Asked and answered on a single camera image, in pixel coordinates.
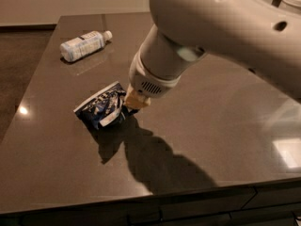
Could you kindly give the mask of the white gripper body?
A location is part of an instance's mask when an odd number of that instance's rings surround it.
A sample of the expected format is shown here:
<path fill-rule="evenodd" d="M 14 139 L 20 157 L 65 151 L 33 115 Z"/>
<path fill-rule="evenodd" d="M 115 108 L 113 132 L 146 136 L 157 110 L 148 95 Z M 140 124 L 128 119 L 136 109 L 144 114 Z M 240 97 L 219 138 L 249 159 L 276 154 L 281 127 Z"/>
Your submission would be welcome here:
<path fill-rule="evenodd" d="M 178 55 L 155 54 L 148 57 L 138 51 L 130 67 L 129 79 L 139 95 L 160 98 L 178 84 L 181 74 L 182 59 Z"/>

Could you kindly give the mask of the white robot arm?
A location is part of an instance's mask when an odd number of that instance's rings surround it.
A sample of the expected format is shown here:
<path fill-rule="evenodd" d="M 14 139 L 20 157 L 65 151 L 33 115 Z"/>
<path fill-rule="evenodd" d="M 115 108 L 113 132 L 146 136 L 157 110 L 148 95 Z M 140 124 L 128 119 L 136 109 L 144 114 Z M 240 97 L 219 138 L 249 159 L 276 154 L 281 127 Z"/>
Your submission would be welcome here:
<path fill-rule="evenodd" d="M 301 0 L 150 0 L 153 26 L 132 62 L 126 106 L 173 89 L 204 56 L 224 57 L 301 100 Z"/>

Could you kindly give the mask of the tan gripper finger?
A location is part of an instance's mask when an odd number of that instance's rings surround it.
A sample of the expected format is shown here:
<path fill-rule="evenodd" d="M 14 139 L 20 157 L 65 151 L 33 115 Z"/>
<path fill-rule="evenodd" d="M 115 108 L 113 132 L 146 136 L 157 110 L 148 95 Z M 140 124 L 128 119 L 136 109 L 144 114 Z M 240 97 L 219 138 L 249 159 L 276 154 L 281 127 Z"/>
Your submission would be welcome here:
<path fill-rule="evenodd" d="M 151 99 L 137 92 L 132 86 L 127 88 L 124 105 L 131 109 L 141 109 L 151 104 Z"/>

